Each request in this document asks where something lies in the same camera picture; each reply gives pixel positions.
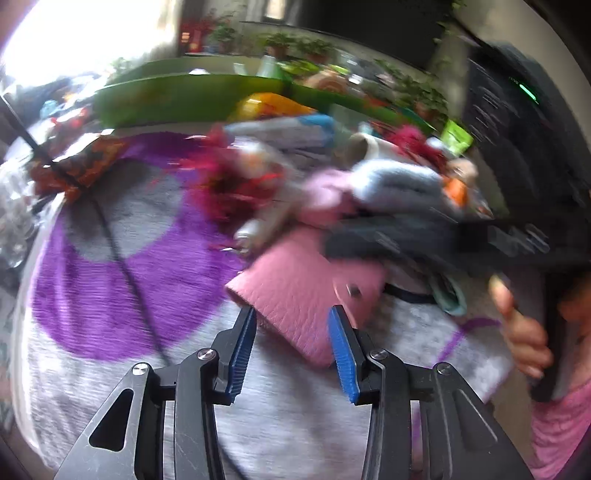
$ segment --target pink wallet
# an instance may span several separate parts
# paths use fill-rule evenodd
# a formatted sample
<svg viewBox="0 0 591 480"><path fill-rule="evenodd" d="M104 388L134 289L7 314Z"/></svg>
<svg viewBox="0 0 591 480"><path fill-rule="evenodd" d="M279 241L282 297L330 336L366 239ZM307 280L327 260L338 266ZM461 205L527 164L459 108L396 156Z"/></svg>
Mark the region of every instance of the pink wallet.
<svg viewBox="0 0 591 480"><path fill-rule="evenodd" d="M226 285L234 300L252 305L264 326L317 367L334 361L329 310L343 305L353 326L363 328L386 275L377 262L328 261L320 253L323 235L314 227L295 228Z"/></svg>

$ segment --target black cable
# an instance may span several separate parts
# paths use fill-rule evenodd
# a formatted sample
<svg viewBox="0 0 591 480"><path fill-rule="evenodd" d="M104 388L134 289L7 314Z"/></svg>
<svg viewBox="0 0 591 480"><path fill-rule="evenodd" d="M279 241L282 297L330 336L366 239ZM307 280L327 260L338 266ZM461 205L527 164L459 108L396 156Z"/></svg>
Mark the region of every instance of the black cable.
<svg viewBox="0 0 591 480"><path fill-rule="evenodd" d="M107 239L107 242L109 243L109 247L111 249L111 254L113 255L113 259L119 265L119 268L121 269L121 271L125 277L125 281L126 281L127 285L129 286L129 288L131 289L131 293L133 294L133 296L137 302L137 306L138 306L138 310L139 310L141 319L142 319L146 329L148 330L148 332L150 333L150 335L152 337L152 341L154 342L154 348L155 348L156 352L159 354L159 356L161 357L162 361L165 363L165 366L167 366L167 367L171 366L173 364L173 362L170 359L169 355L164 350L164 346L162 345L162 342L160 341L160 338L158 337L158 335L154 329L154 323L152 321L150 311L148 310L148 307L145 303L144 296L142 295L141 290L139 289L138 283L136 282L134 276L129 271L129 268L127 267L127 264L125 263L125 261L123 259L123 256L121 254L121 250L119 249L119 245L117 245L117 242L115 241L115 238L113 237L113 233L111 232L111 229L109 228L109 224L107 222L105 214L103 213L102 209L100 208L99 202L96 200L91 189L86 187L85 185L82 185L74 176L72 176L68 172L66 172L65 169L60 165L59 162L54 162L53 159L49 156L49 154L45 151L45 149L43 147L41 147L40 145L38 145L37 142L35 142L34 138L29 134L26 127L18 119L18 116L16 115L14 110L12 110L11 106L8 104L6 99L1 95L0 95L0 98L2 98L2 101L0 101L0 110L4 111L4 117L6 118L6 120L10 124L10 126L16 131L16 133L18 135L20 135L23 138L23 140L33 149L35 156L37 156L39 159L41 159L46 165L51 167L51 169L58 176L63 178L66 182L68 182L72 186L79 189L82 195L88 196L90 203L92 204L92 206L99 218L99 223L100 223L100 226L103 230L103 234L104 234L105 238Z"/></svg>
<svg viewBox="0 0 591 480"><path fill-rule="evenodd" d="M386 283L386 285L384 285L383 293L392 297L396 297L402 301L405 301L406 303L426 305L437 304L435 297L430 293L415 293L412 291L403 290L396 285L392 285L391 283Z"/></svg>

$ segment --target green sticker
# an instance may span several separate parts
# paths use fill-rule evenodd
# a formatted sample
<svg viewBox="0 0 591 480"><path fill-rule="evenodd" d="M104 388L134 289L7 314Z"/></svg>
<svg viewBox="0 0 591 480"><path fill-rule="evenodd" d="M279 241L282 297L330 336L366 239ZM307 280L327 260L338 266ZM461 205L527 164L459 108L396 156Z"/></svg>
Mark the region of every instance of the green sticker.
<svg viewBox="0 0 591 480"><path fill-rule="evenodd" d="M459 157L468 150L474 139L460 125L453 120L448 120L441 134L441 141L454 155Z"/></svg>

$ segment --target orange object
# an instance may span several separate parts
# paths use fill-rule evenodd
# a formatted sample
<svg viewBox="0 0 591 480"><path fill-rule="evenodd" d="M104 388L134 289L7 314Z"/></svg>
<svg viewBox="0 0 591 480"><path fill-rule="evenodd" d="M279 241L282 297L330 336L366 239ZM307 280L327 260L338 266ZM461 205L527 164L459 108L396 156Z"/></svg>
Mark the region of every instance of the orange object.
<svg viewBox="0 0 591 480"><path fill-rule="evenodd" d="M328 69L312 75L312 77L304 82L304 86L326 92L340 93L341 95L349 91L347 79L340 76L334 70Z"/></svg>
<svg viewBox="0 0 591 480"><path fill-rule="evenodd" d="M316 110L276 93L254 93L239 103L233 121L262 120L277 116L312 115Z"/></svg>
<svg viewBox="0 0 591 480"><path fill-rule="evenodd" d="M468 187L459 179L447 179L443 187L445 194L460 208L468 203Z"/></svg>
<svg viewBox="0 0 591 480"><path fill-rule="evenodd" d="M127 142L123 140L100 135L78 153L56 160L59 160L59 165L64 171L80 184L90 187L119 158L126 146ZM66 200L71 203L81 194L77 187L68 183L40 160L33 159L30 174L35 181L35 191L39 195L66 192Z"/></svg>

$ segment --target pink shirt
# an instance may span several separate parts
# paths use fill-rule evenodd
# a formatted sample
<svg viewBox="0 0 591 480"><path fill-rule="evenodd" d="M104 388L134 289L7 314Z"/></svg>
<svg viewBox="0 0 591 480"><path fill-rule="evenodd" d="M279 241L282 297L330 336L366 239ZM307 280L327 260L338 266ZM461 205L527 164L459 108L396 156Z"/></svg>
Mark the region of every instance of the pink shirt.
<svg viewBox="0 0 591 480"><path fill-rule="evenodd" d="M591 425L591 381L561 400L534 403L531 419L536 480L553 479L565 466Z"/></svg>

